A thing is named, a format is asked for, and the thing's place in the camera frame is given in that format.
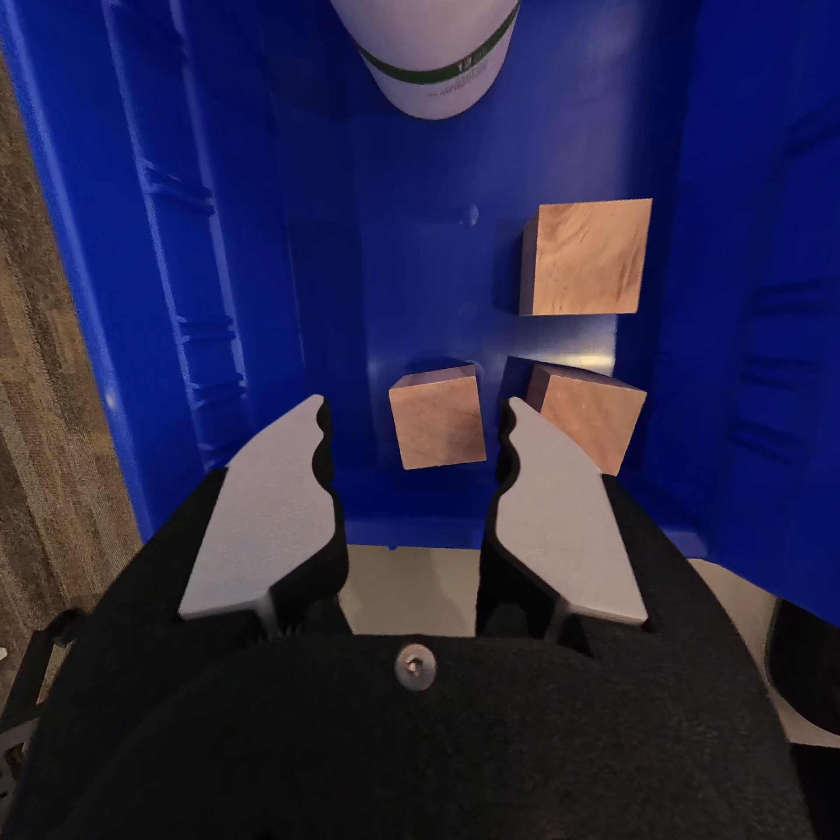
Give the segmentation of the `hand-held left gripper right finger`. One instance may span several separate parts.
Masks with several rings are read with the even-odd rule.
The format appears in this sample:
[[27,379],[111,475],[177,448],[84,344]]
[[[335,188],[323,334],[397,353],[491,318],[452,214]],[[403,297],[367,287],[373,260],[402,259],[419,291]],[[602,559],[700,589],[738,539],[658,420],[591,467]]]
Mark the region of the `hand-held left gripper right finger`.
[[648,610],[594,461],[519,397],[502,410],[499,445],[476,635],[559,642],[584,617],[643,628]]

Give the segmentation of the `black quilted wrist rest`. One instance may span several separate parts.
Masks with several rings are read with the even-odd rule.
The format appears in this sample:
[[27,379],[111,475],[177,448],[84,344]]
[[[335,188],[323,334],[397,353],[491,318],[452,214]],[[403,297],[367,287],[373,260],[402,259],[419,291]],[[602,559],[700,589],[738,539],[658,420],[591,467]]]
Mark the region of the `black quilted wrist rest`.
[[804,719],[839,734],[839,629],[780,600],[770,625],[765,665],[774,688]]

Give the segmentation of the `small wooden cube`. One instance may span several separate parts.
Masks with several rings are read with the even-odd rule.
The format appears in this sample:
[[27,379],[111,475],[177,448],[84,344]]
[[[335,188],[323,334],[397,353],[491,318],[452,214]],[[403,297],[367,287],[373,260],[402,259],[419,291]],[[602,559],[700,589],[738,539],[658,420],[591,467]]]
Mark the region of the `small wooden cube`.
[[609,375],[537,362],[525,401],[603,474],[617,476],[646,399],[645,391]]
[[651,197],[539,205],[522,234],[519,315],[636,313],[653,206]]
[[405,470],[487,460],[474,364],[406,374],[388,396]]

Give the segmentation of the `white paper cup green band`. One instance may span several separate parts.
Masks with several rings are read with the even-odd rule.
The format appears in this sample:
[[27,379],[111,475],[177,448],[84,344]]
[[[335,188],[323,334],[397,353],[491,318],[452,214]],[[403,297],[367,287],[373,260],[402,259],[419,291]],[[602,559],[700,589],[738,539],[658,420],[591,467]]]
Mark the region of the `white paper cup green band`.
[[331,1],[374,82],[404,114],[451,119],[498,77],[519,1]]

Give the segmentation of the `blue plastic bin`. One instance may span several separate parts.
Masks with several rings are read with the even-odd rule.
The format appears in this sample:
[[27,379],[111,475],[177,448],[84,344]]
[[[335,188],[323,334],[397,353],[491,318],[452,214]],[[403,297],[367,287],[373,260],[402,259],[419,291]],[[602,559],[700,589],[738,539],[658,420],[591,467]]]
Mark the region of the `blue plastic bin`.
[[[531,362],[647,392],[621,480],[838,624],[838,2],[522,2],[413,119],[330,2],[2,2],[141,535],[327,396],[348,540],[476,549]],[[522,317],[541,204],[651,197],[634,314]],[[474,364],[486,461],[405,470],[403,376]]]

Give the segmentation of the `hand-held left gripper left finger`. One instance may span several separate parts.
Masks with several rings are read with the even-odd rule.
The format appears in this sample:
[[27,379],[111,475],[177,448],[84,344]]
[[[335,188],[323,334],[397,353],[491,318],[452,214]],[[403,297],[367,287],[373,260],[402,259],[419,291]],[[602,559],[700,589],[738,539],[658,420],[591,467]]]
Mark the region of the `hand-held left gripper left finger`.
[[350,562],[332,438],[329,401],[311,395],[230,460],[180,618],[251,611],[267,635],[286,635],[338,597]]

